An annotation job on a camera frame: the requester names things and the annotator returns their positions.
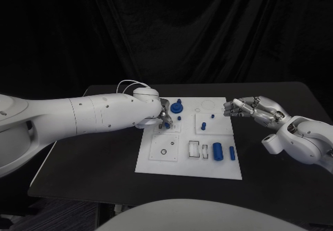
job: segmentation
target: blue object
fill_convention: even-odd
[[[213,143],[213,159],[221,161],[223,160],[223,152],[221,143]]]
[[[235,160],[235,150],[234,150],[234,146],[229,147],[231,150],[231,160]]]
[[[183,105],[180,103],[173,103],[170,106],[170,110],[174,114],[183,111]]]
[[[206,130],[206,123],[203,122],[202,130]]]

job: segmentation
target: table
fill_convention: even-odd
[[[85,95],[115,92],[89,86]],[[307,86],[298,82],[151,85],[160,97],[265,96],[290,115],[332,124]],[[143,130],[131,127],[56,142],[29,195],[123,205],[189,198],[242,206],[283,219],[332,224],[333,175],[296,161],[285,152],[268,154],[261,140],[274,131],[252,118],[232,118],[242,180],[136,173]]]

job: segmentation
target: white board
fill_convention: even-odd
[[[167,99],[170,104],[177,101],[176,97],[161,98]],[[185,107],[183,111],[179,114],[169,111],[172,119],[177,123],[173,132],[170,132],[170,129],[166,130],[164,127],[159,128],[161,120],[144,129],[136,172],[241,180],[231,118],[222,116],[225,98],[187,97],[180,99]],[[200,129],[202,120],[206,120],[206,130]],[[173,134],[173,139],[177,141],[177,153],[174,153],[174,144],[170,145],[174,142],[170,140]],[[172,137],[157,139],[156,135],[170,135]],[[189,141],[199,141],[199,158],[189,157]],[[216,142],[222,144],[222,161],[213,160],[213,143]],[[208,145],[208,159],[203,159],[203,145]],[[231,160],[229,146],[235,148],[235,161]]]

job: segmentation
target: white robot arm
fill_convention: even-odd
[[[261,143],[270,154],[283,150],[304,164],[317,164],[333,173],[333,126],[301,116],[291,117],[268,98],[247,97],[226,102],[225,116],[254,117],[265,127],[277,130]]]
[[[42,101],[0,95],[0,177],[66,137],[144,128],[159,118],[172,124],[167,108],[169,101],[151,88],[137,88],[133,96],[117,93]]]

